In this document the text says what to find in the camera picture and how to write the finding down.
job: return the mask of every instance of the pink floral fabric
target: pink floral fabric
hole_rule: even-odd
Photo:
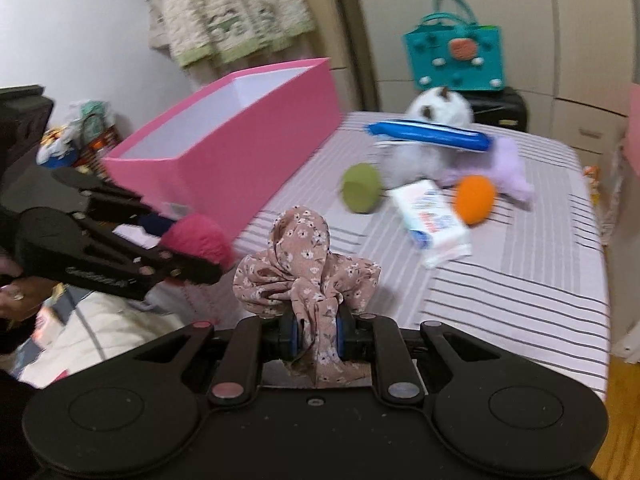
[[[267,250],[240,262],[233,288],[254,314],[279,314],[290,302],[303,333],[292,370],[309,375],[316,387],[340,386],[366,377],[370,368],[338,357],[338,305],[344,301],[354,313],[364,311],[380,270],[369,260],[330,252],[324,218],[296,206],[274,222]]]

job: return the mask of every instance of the purple cloth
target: purple cloth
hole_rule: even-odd
[[[529,202],[533,198],[534,189],[524,175],[518,145],[510,137],[494,136],[487,152],[458,152],[453,165],[444,170],[438,183],[441,187],[453,186],[469,175],[487,177],[499,193],[520,202]]]

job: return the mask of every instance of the pink storage box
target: pink storage box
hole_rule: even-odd
[[[187,206],[233,239],[341,120],[327,59],[250,68],[175,105],[104,165],[157,211]]]

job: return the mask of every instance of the drawer handle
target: drawer handle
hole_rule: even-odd
[[[578,131],[582,136],[591,137],[591,139],[601,139],[602,134],[600,132],[594,132],[592,130],[584,130],[583,128],[578,128]]]

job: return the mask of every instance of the wet wipes package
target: wet wipes package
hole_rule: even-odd
[[[431,180],[388,191],[427,268],[471,255],[469,228],[447,204]]]

